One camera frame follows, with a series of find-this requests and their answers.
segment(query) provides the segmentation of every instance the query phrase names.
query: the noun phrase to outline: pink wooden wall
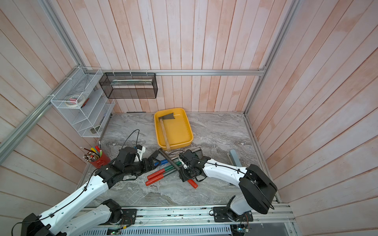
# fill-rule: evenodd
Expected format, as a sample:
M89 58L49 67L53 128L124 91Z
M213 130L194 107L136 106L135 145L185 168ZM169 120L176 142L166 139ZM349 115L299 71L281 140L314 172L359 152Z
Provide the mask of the pink wooden wall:
M377 12L304 1L248 114L303 235L378 235Z
M258 69L292 0L52 0L86 66ZM158 76L156 99L115 112L244 111L255 76Z
M0 142L74 66L38 1L0 1ZM94 143L51 108L0 166L2 235L71 194L87 164L79 147Z

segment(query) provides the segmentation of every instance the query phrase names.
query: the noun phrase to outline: blue handle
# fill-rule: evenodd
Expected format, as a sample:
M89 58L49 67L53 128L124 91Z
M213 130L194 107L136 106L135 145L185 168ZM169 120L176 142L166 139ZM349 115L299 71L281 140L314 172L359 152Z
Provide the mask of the blue handle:
M161 160L160 161L161 162L161 164L167 164L168 163L168 161L167 160Z

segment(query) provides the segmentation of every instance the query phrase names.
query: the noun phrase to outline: red pencil cup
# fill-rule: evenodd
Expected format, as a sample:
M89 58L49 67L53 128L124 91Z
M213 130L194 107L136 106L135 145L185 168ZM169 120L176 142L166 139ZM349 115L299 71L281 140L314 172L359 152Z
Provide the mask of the red pencil cup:
M95 162L90 162L96 169L103 165L109 164L110 158L103 152L102 156Z

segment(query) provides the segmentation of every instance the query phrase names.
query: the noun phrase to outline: gray marble surface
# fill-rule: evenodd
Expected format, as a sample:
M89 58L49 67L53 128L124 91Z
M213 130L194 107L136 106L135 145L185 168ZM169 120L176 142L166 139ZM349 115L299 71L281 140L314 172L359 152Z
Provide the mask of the gray marble surface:
M231 164L227 152L230 149L235 149L243 166L259 165L243 114L188 113L187 115L194 140L190 146L183 148L184 150L201 147L204 155L219 162ZM138 144L146 147L143 156L149 157L159 148L152 113L114 115L109 121L101 142L103 151L111 159L116 158L125 138L135 129L140 129ZM125 145L134 146L135 141L136 133L129 138ZM93 170L94 167L89 169L85 181L88 180ZM88 206L98 206L109 198L121 206L226 204L233 195L241 193L238 187L215 178L205 179L198 183L197 189L194 189L189 183L183 183L179 179L178 173L146 186L147 175L141 175L134 181L117 183L110 190L95 198Z

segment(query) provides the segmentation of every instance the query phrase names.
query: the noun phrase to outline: pencil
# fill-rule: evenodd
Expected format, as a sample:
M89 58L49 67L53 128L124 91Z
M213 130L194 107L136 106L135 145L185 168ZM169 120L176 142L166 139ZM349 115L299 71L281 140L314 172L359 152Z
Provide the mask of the pencil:
M83 147L80 147L81 149L84 149L84 150L87 150L87 151L91 151L91 150L89 150L89 149L86 149L86 148L83 148Z

